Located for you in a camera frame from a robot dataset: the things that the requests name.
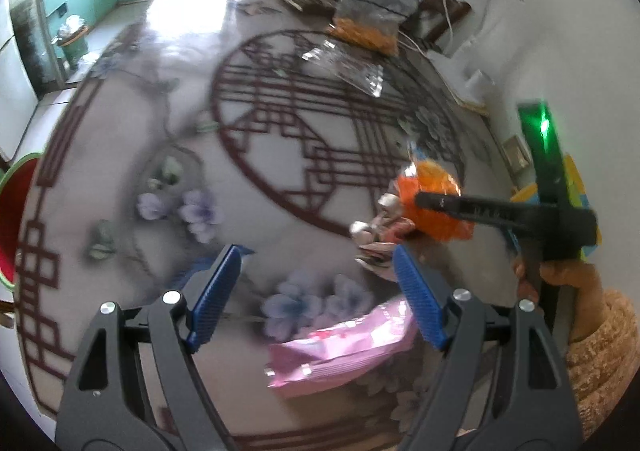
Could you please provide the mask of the brown patterned sleeve forearm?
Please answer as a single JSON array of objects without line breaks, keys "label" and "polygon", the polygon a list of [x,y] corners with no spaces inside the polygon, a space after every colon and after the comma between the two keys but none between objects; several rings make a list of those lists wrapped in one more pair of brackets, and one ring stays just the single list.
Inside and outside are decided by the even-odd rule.
[{"label": "brown patterned sleeve forearm", "polygon": [[599,329],[568,346],[565,362],[588,439],[613,412],[639,370],[639,330],[631,300],[616,289],[603,295]]}]

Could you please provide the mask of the person's right hand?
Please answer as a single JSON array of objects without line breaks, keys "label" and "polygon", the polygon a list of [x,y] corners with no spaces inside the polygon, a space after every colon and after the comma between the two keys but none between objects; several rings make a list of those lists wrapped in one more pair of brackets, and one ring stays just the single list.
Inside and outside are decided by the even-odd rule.
[{"label": "person's right hand", "polygon": [[575,290],[570,344],[583,341],[601,327],[606,318],[606,305],[596,267],[581,259],[547,261],[540,265],[539,275],[544,283]]}]

